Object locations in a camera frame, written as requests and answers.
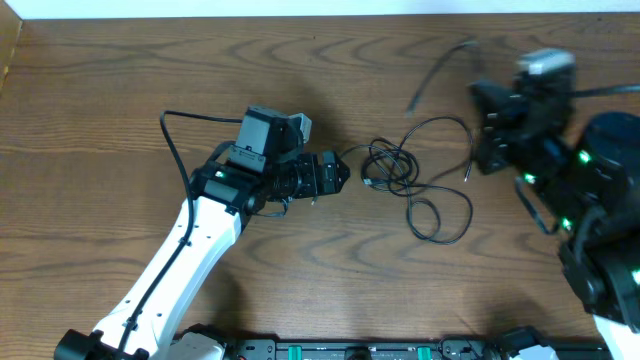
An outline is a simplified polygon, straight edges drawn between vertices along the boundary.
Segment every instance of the wooden tabletop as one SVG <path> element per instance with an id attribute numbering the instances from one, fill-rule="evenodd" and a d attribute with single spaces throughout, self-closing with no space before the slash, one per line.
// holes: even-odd
<path id="1" fill-rule="evenodd" d="M 133 285 L 184 199 L 158 125 L 165 109 L 241 117 L 249 104 L 313 121 L 309 150 L 399 141 L 421 119 L 456 114 L 477 129 L 460 53 L 403 111 L 427 69 L 451 46 L 482 44 L 492 78 L 514 61 L 559 47 L 576 55 L 578 87 L 640 80 L 638 15 L 461 15 L 266 19 L 29 21 L 0 98 L 0 356 L 50 358 L 69 328 L 89 333 Z M 598 112 L 640 113 L 638 97 L 576 102 L 569 139 Z M 171 119 L 186 168 L 238 126 Z M 467 151 L 456 124 L 429 125 L 407 144 L 423 179 Z M 346 161 L 341 194 L 292 204 L 284 219 L 254 218 L 196 296 L 183 326 L 281 338 L 423 339 L 492 335 L 533 325 L 595 337 L 560 272 L 561 238 L 538 231 L 518 201 L 515 171 L 439 181 L 475 207 L 452 246 L 413 237 L 406 202 L 362 184 L 365 152 Z M 427 193 L 444 234 L 467 216 L 462 200 Z M 416 209 L 421 229 L 433 225 Z"/>

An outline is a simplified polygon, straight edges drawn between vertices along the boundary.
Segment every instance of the white wall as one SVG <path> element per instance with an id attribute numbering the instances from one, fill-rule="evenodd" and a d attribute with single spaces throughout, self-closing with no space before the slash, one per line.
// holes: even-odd
<path id="1" fill-rule="evenodd" d="M 5 1 L 23 19 L 640 11 L 640 0 Z"/>

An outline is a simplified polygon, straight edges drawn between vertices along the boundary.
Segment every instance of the glowing green indicator light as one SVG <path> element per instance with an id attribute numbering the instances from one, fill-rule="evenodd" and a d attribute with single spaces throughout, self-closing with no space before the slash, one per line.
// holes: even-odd
<path id="1" fill-rule="evenodd" d="M 535 184 L 536 183 L 536 177 L 531 175 L 531 174 L 524 174 L 524 180 L 526 182 L 528 182 L 529 184 Z"/>
<path id="2" fill-rule="evenodd" d="M 589 155 L 589 153 L 584 150 L 580 151 L 578 156 L 580 157 L 580 161 L 582 161 L 583 164 L 586 164 L 589 161 L 591 161 L 591 155 Z"/>
<path id="3" fill-rule="evenodd" d="M 573 226 L 573 224 L 571 223 L 571 221 L 569 221 L 569 219 L 567 218 L 562 218 L 562 227 L 567 229 L 568 231 L 571 231 L 571 227 Z"/>

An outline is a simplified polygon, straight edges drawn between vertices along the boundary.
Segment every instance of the green component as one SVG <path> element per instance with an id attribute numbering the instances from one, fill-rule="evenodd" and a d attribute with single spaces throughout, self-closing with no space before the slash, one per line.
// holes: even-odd
<path id="1" fill-rule="evenodd" d="M 431 360 L 431 348 L 426 346 L 419 347 L 418 360 Z"/>
<path id="2" fill-rule="evenodd" d="M 582 161 L 583 164 L 591 161 L 591 155 L 589 155 L 589 153 L 584 150 L 581 150 L 578 156 L 580 157 L 580 161 Z"/>
<path id="3" fill-rule="evenodd" d="M 536 183 L 536 177 L 531 174 L 524 173 L 524 180 L 532 185 Z"/>
<path id="4" fill-rule="evenodd" d="M 289 346 L 289 360 L 302 360 L 302 346 Z"/>
<path id="5" fill-rule="evenodd" d="M 632 271 L 631 275 L 633 276 L 633 280 L 635 280 L 636 284 L 640 285 L 640 269 Z"/>
<path id="6" fill-rule="evenodd" d="M 562 218 L 562 227 L 567 229 L 567 230 L 571 230 L 571 227 L 573 226 L 573 223 L 571 223 L 571 221 L 569 221 L 569 219 L 567 218 Z"/>

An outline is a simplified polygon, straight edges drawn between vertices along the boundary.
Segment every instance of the green led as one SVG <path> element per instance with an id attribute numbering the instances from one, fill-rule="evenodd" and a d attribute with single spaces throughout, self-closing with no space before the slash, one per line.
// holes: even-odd
<path id="1" fill-rule="evenodd" d="M 536 177 L 531 175 L 531 174 L 524 174 L 524 180 L 526 182 L 528 182 L 529 184 L 535 184 L 536 183 Z"/>
<path id="2" fill-rule="evenodd" d="M 571 221 L 569 221 L 569 219 L 567 218 L 562 218 L 562 227 L 571 231 L 571 226 L 573 226 L 573 224 L 571 223 Z"/>
<path id="3" fill-rule="evenodd" d="M 580 151 L 578 156 L 580 157 L 580 161 L 582 161 L 583 164 L 586 164 L 589 161 L 591 161 L 591 155 L 589 155 L 589 153 L 584 150 Z"/>

